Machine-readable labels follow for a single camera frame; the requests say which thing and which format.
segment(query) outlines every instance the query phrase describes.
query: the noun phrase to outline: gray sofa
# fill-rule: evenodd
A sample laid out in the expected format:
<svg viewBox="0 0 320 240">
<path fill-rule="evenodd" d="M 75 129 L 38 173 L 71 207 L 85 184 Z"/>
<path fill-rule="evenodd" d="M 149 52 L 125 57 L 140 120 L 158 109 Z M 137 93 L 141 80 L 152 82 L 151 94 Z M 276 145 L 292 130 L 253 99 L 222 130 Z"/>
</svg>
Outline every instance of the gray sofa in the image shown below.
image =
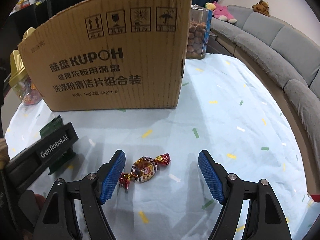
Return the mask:
<svg viewBox="0 0 320 240">
<path fill-rule="evenodd" d="M 320 201 L 320 47 L 280 19 L 236 5 L 228 10 L 236 24 L 213 19 L 211 31 L 278 103 L 298 143 L 308 193 Z"/>
</svg>

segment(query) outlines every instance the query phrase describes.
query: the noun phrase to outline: sun icon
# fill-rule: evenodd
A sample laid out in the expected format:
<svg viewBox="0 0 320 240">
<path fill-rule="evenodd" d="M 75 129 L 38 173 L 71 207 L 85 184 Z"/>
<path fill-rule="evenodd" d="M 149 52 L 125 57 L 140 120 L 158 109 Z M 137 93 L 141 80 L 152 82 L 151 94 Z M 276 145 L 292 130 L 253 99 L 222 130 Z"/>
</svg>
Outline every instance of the sun icon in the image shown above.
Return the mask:
<svg viewBox="0 0 320 240">
<path fill-rule="evenodd" d="M 148 12 L 146 9 L 137 9 L 134 11 L 134 19 L 135 22 L 142 23 L 144 20 L 147 19 Z"/>
</svg>

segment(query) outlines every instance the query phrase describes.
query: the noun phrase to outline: gold lid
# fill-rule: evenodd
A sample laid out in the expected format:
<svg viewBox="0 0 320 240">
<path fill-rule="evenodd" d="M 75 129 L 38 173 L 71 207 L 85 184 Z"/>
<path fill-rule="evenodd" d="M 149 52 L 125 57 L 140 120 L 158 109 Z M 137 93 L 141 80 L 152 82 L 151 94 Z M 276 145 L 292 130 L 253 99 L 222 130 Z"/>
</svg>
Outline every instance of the gold lid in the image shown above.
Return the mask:
<svg viewBox="0 0 320 240">
<path fill-rule="evenodd" d="M 22 40 L 27 38 L 31 33 L 33 33 L 35 28 L 29 28 L 23 35 Z M 21 60 L 20 53 L 15 49 L 10 54 L 10 68 L 11 68 L 11 77 L 9 80 L 10 87 L 14 87 L 18 84 L 28 73 L 26 68 Z"/>
</svg>

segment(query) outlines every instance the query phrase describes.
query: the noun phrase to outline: blue gripper pad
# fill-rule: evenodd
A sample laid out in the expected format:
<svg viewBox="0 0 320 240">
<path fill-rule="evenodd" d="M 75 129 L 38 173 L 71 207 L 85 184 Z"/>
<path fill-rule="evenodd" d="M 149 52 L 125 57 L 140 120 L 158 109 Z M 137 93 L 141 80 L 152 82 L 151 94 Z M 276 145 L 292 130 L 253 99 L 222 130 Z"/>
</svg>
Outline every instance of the blue gripper pad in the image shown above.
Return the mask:
<svg viewBox="0 0 320 240">
<path fill-rule="evenodd" d="M 114 163 L 111 163 L 110 161 L 110 165 L 112 165 L 112 167 L 110 168 L 109 173 L 107 174 L 102 183 L 100 201 L 103 204 L 106 202 L 106 200 L 111 198 L 113 191 L 115 190 L 118 180 L 120 178 L 120 175 L 124 170 L 125 153 L 121 151 Z"/>
<path fill-rule="evenodd" d="M 203 152 L 199 153 L 198 165 L 202 175 L 204 176 L 205 182 L 208 185 L 212 197 L 218 200 L 221 204 L 225 199 L 222 190 L 222 183 Z"/>
</svg>

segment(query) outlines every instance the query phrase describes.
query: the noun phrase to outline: brown cardboard box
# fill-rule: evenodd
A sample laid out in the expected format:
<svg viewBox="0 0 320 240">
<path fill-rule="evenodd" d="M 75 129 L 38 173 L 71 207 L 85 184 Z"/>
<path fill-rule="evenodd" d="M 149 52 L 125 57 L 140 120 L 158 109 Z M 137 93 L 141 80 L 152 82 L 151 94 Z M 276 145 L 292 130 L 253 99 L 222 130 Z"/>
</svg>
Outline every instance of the brown cardboard box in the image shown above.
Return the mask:
<svg viewBox="0 0 320 240">
<path fill-rule="evenodd" d="M 191 0 L 86 0 L 18 48 L 52 111 L 177 106 Z"/>
</svg>

